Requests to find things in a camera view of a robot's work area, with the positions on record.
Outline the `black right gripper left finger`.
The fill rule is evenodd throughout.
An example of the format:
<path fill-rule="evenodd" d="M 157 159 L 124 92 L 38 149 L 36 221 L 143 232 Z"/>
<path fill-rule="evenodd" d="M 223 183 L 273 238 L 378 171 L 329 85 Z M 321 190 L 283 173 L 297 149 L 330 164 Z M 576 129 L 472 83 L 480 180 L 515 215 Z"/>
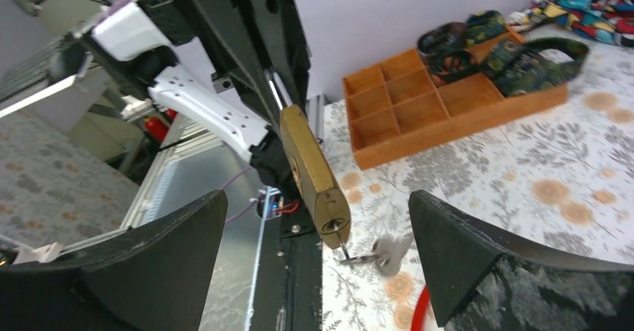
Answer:
<path fill-rule="evenodd" d="M 228 201 L 212 191 L 114 238 L 1 269 L 3 330 L 197 330 Z"/>

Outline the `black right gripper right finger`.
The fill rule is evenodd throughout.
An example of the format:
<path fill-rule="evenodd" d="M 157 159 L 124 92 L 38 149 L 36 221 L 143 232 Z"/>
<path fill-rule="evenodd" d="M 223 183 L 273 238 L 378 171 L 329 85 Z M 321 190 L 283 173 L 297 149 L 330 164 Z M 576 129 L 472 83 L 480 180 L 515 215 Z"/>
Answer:
<path fill-rule="evenodd" d="M 530 241 L 426 191 L 414 191 L 408 208 L 439 327 L 633 328 L 632 265 Z"/>

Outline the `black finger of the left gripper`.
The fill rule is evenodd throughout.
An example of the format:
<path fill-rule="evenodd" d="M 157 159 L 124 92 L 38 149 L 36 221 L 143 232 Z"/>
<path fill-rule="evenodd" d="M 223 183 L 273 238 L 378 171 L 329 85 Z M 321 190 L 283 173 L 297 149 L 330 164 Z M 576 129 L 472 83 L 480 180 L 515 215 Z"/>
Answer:
<path fill-rule="evenodd" d="M 277 74 L 291 103 L 304 107 L 310 54 L 295 0 L 178 0 L 212 65 L 236 84 L 241 101 L 275 129 Z"/>

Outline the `keys of padlock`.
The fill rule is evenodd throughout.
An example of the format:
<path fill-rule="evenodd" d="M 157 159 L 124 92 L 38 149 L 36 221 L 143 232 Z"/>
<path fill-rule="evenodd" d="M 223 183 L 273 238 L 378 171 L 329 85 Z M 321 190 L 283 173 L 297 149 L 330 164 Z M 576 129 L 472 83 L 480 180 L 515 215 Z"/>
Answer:
<path fill-rule="evenodd" d="M 346 248 L 342 247 L 345 258 L 339 263 L 347 266 L 374 264 L 381 275 L 393 277 L 400 272 L 403 259 L 413 241 L 414 236 L 411 233 L 400 237 L 384 235 L 373 244 L 370 254 L 353 257 L 350 257 Z"/>

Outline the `brass padlock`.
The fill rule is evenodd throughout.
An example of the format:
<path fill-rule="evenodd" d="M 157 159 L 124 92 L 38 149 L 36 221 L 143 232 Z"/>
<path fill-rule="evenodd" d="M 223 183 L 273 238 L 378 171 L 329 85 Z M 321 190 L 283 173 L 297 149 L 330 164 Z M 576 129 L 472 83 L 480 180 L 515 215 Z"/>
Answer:
<path fill-rule="evenodd" d="M 280 112 L 279 130 L 293 179 L 317 233 L 326 246 L 343 249 L 351 231 L 351 212 L 342 189 L 299 105 L 283 81 L 267 69 L 265 77 Z"/>

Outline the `red cable lock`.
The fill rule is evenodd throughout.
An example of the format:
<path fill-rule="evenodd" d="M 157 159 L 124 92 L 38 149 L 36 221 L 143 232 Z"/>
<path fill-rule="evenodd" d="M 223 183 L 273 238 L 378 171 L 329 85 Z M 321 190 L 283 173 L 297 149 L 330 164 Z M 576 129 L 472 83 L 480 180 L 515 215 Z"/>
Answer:
<path fill-rule="evenodd" d="M 423 331 L 425 328 L 426 319 L 428 316 L 428 309 L 430 306 L 430 295 L 428 292 L 428 286 L 426 285 L 416 304 L 416 308 L 413 312 L 410 331 Z"/>

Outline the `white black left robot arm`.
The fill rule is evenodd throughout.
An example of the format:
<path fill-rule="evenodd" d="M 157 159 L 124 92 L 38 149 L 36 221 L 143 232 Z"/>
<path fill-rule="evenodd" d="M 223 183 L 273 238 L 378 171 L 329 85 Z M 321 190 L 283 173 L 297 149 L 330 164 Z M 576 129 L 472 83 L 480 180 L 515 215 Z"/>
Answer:
<path fill-rule="evenodd" d="M 191 77 L 173 53 L 173 38 L 138 0 L 119 1 L 95 25 L 67 34 L 51 57 L 26 60 L 1 78 L 1 106 L 12 113 L 44 91 L 74 83 L 89 57 L 114 78 L 146 92 L 221 137 L 251 161 L 277 133 L 289 101 L 306 100 L 309 55 L 294 0 L 177 0 L 186 30 L 240 90 L 255 93 L 265 120 L 245 127 Z M 17 256 L 1 270 L 3 330 L 197 330 L 228 208 L 222 190 L 142 226 L 50 260 Z"/>

